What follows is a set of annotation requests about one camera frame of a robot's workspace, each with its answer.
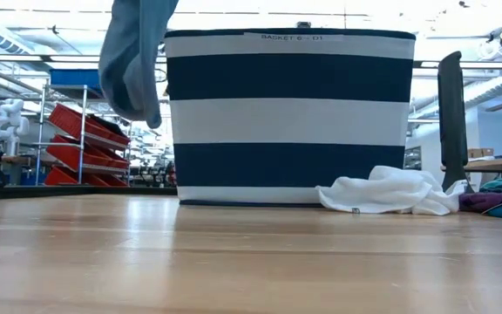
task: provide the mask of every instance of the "striped basket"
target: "striped basket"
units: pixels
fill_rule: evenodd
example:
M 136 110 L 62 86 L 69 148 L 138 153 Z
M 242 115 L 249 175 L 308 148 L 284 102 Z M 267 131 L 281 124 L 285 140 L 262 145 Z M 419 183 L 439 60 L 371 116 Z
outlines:
M 181 202 L 315 206 L 315 186 L 402 167 L 414 44 L 396 31 L 166 34 Z

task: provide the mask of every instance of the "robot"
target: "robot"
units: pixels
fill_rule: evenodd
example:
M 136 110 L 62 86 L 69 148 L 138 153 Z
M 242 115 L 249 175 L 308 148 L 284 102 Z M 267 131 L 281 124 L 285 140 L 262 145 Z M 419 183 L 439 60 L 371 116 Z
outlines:
M 3 105 L 0 105 L 0 156 L 7 154 L 15 156 L 18 152 L 19 136 L 26 135 L 29 132 L 29 121 L 21 117 L 24 102 L 20 99 L 6 99 Z M 3 149 L 4 142 L 7 142 L 7 148 Z

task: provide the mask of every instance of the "ceiling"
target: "ceiling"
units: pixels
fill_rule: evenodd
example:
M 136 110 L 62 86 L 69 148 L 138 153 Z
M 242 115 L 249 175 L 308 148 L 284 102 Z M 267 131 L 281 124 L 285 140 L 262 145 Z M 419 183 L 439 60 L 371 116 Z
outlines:
M 98 55 L 111 19 L 111 7 L 112 0 L 0 0 L 0 31 L 29 53 Z M 490 32 L 502 27 L 499 0 L 180 0 L 168 28 L 295 27 L 301 21 L 311 22 L 313 27 L 412 32 L 417 35 L 418 60 L 439 60 L 452 51 L 461 51 L 463 60 L 500 57 L 491 47 L 493 43 L 485 42 Z M 52 32 L 53 26 L 58 36 Z M 22 75 L 37 73 L 40 72 L 21 70 Z M 489 74 L 473 73 L 476 77 Z M 436 95 L 435 75 L 430 72 L 433 79 L 413 80 L 412 99 Z M 43 78 L 29 80 L 37 88 L 44 83 Z M 159 92 L 164 88 L 164 84 L 160 85 Z M 502 97 L 494 101 L 500 103 Z M 168 134 L 171 130 L 164 126 L 159 132 Z

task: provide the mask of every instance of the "white towel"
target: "white towel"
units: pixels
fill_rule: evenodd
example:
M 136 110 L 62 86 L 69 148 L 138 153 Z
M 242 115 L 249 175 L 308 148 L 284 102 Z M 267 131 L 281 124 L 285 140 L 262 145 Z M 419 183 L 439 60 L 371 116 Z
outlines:
M 317 191 L 324 207 L 350 213 L 447 215 L 458 212 L 466 184 L 457 181 L 445 193 L 426 171 L 377 166 L 368 180 L 340 177 Z

